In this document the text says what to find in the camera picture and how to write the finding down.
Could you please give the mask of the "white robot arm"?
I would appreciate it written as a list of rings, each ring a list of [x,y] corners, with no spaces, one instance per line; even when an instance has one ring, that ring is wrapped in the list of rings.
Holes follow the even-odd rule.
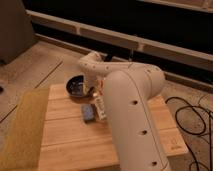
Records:
[[[171,171],[148,107],[164,86],[163,71],[151,64],[105,62],[97,52],[80,58],[90,89],[104,79],[103,101],[121,171]]]

